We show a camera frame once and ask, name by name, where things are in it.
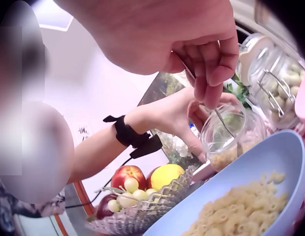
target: black wrist strap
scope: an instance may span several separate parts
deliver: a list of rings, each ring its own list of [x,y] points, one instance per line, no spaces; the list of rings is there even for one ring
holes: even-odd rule
[[[108,116],[103,121],[106,123],[115,122],[116,139],[124,146],[128,147],[131,145],[136,149],[130,154],[133,159],[156,152],[162,148],[158,135],[153,135],[150,138],[151,135],[148,133],[136,133],[132,127],[124,123],[124,117],[115,118]]]

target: light blue bowl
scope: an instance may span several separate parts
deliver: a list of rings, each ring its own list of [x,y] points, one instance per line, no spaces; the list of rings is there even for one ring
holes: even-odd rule
[[[143,236],[180,236],[198,218],[208,201],[223,196],[232,187],[258,181],[263,173],[285,173],[278,193],[287,192],[289,201],[263,236],[284,236],[301,208],[305,195],[305,147],[292,130],[277,132],[240,156],[211,180],[161,217]]]

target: light fixture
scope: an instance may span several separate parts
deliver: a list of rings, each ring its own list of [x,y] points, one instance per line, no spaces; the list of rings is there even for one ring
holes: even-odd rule
[[[39,0],[31,7],[41,28],[67,31],[74,18],[53,0]]]

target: glass jar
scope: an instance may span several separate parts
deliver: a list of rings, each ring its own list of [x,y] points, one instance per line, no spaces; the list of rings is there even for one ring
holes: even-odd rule
[[[266,126],[259,115],[245,109],[240,103],[223,104],[218,107],[218,111],[235,138],[223,126],[215,112],[210,114],[200,135],[206,156],[217,172],[238,158],[237,143],[241,144],[244,153],[267,135]]]
[[[299,121],[295,97],[305,69],[270,38],[255,33],[240,46],[236,73],[277,129],[293,128]]]

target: red apple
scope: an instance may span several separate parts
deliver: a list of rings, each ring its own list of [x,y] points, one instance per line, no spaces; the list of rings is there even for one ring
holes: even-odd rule
[[[149,175],[147,176],[146,189],[152,189],[152,186],[151,186],[151,176],[152,176],[153,172],[154,172],[156,169],[158,169],[158,168],[159,168],[159,167],[153,169],[153,170],[149,173]]]
[[[146,178],[137,166],[134,165],[124,165],[117,169],[111,180],[111,187],[120,188],[122,186],[124,189],[124,182],[128,178],[134,178],[138,181],[139,189],[145,190],[146,188]]]
[[[112,211],[109,210],[108,208],[108,202],[110,200],[116,200],[117,195],[116,194],[109,194],[106,195],[100,202],[100,204],[98,205],[97,208],[97,213],[96,213],[96,218],[97,219],[103,219],[104,217],[107,216],[112,216],[114,213]]]

